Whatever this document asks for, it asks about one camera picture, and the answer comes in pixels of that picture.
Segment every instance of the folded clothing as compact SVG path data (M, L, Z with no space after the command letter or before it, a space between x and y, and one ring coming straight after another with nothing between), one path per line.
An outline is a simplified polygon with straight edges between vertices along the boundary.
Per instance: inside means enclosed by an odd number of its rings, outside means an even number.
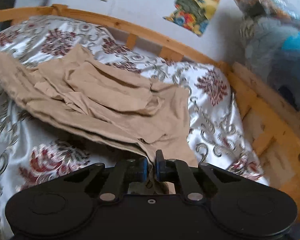
M196 166L186 138L188 90L94 60L81 45L27 69L0 52L0 81L31 115L92 141Z

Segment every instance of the wooden bed frame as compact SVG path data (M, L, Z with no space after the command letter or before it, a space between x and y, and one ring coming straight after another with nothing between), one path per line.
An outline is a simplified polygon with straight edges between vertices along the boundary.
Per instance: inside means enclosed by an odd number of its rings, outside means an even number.
M129 33L126 46L133 49L138 37L162 46L160 57L218 66L236 94L245 135L252 144L269 177L271 186L289 194L298 205L300 220L300 114L276 92L263 84L246 67L235 63L230 67L215 62L202 53L164 35L141 26L96 13L69 9L66 5L13 8L0 11L0 22L20 23L30 16L58 15L88 23L112 27Z

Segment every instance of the brown fabric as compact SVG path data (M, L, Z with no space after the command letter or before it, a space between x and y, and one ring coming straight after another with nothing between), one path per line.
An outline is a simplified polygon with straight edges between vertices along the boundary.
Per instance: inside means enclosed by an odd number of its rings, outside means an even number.
M0 52L0 82L22 108L44 122L95 142L196 166L188 147L188 91L103 65L77 45L61 59L26 69Z

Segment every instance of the bed sheet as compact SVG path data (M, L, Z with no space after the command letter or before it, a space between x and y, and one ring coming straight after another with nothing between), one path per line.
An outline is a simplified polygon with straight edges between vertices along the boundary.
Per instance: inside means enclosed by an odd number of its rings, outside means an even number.
M187 87L191 118L187 141L198 163L208 162L268 184L244 138L230 85L215 66L143 56L117 44L105 27L58 16L31 17L0 33L0 51L33 69L64 56L78 43L109 67ZM96 145L33 118L0 87L0 239L12 236L4 208L19 190L92 163L111 167L129 157L129 152Z

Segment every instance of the plastic bag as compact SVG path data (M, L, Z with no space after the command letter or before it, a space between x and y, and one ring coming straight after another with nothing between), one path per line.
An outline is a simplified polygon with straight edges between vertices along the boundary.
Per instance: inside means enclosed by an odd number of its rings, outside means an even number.
M246 65L300 110L300 16L286 0L235 0Z

